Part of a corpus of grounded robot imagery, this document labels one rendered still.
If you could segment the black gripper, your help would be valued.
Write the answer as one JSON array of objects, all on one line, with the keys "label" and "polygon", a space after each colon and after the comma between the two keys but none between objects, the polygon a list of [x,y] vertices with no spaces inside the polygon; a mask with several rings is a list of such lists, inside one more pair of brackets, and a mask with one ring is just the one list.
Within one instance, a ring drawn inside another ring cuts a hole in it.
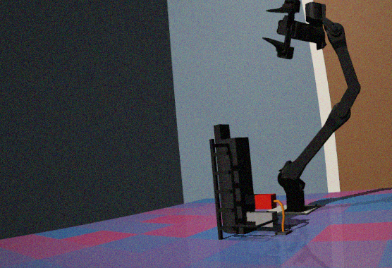
[{"label": "black gripper", "polygon": [[278,9],[269,9],[266,12],[271,13],[288,13],[287,27],[285,33],[285,41],[280,42],[278,40],[263,37],[270,44],[276,47],[277,57],[283,59],[292,59],[294,47],[290,47],[290,41],[292,39],[309,41],[313,34],[313,29],[310,24],[295,21],[295,13],[299,13],[300,0],[285,0],[282,7]]}]

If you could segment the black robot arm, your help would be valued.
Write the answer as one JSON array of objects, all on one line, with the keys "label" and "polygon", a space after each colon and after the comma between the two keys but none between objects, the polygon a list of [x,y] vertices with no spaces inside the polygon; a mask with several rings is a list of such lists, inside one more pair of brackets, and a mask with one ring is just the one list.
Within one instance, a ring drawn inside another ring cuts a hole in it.
[{"label": "black robot arm", "polygon": [[[360,84],[350,60],[350,55],[345,40],[344,27],[339,23],[334,23],[326,18],[326,5],[313,1],[305,4],[306,22],[313,29],[313,34],[308,42],[317,43],[317,50],[323,49],[327,43],[325,32],[338,55],[347,90],[340,103],[336,103],[324,124],[324,127],[312,139],[311,143],[303,150],[294,162],[286,161],[278,175],[278,184],[284,188],[286,193],[285,212],[304,212],[305,207],[304,188],[305,182],[300,179],[305,167],[313,159],[322,145],[340,128],[351,116],[351,106],[354,104],[357,95],[360,93]],[[324,24],[324,29],[323,29]]]}]

